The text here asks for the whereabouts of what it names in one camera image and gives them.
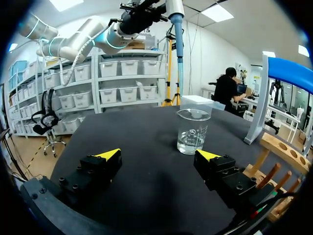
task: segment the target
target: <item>ceiling light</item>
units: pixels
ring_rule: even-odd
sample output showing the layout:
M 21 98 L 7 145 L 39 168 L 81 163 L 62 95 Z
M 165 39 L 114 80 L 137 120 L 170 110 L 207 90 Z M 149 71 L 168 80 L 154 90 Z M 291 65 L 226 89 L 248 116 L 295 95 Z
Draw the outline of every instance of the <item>ceiling light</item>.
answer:
M 12 43 L 11 46 L 10 46 L 10 48 L 9 48 L 9 52 L 10 52 L 10 51 L 13 51 L 17 46 L 18 46 L 17 43 Z
M 271 51 L 263 51 L 263 54 L 267 55 L 268 57 L 276 57 L 275 53 Z
M 64 11 L 73 6 L 81 4 L 84 0 L 50 0 L 58 11 Z
M 201 13 L 211 18 L 215 22 L 221 22 L 234 18 L 232 14 L 222 8 L 219 4 L 209 7 Z
M 299 45 L 299 54 L 305 55 L 307 57 L 310 57 L 308 49 L 306 49 L 304 46 Z

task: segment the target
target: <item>person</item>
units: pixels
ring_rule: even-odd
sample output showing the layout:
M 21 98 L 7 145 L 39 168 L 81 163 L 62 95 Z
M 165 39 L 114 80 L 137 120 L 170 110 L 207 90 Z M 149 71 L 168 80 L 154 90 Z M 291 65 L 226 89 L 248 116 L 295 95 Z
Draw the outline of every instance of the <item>person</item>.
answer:
M 238 95 L 237 92 L 237 82 L 234 80 L 236 77 L 237 72 L 235 68 L 227 68 L 226 74 L 221 76 L 217 80 L 215 92 L 214 92 L 214 100 L 220 102 L 221 104 L 225 105 L 225 110 L 243 117 L 244 113 L 239 113 L 231 103 L 231 99 L 233 98 L 235 102 L 238 102 L 242 98 L 246 97 L 246 94 Z

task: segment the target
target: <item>computer monitor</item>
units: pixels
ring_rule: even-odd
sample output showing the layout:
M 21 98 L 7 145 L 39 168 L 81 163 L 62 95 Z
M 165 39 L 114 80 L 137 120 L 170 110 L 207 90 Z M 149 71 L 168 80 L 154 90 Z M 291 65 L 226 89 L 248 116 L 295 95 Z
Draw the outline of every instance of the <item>computer monitor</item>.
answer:
M 238 93 L 238 95 L 246 93 L 246 85 L 238 84 L 237 85 L 237 93 Z

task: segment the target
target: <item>black shirt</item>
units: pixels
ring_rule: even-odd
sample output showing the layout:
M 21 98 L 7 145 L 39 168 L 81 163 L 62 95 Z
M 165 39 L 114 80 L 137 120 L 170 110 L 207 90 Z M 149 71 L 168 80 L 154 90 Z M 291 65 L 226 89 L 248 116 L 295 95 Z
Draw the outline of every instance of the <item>black shirt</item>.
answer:
M 237 83 L 228 75 L 223 75 L 217 80 L 214 100 L 231 108 L 231 99 L 237 95 Z

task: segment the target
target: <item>glass beaker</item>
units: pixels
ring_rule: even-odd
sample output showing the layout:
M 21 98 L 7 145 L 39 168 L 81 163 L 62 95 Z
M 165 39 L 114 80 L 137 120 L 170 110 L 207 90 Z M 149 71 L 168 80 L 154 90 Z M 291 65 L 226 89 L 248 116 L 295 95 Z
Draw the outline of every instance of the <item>glass beaker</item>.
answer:
M 210 114 L 198 109 L 182 109 L 180 116 L 177 149 L 186 155 L 194 155 L 197 149 L 202 149 Z

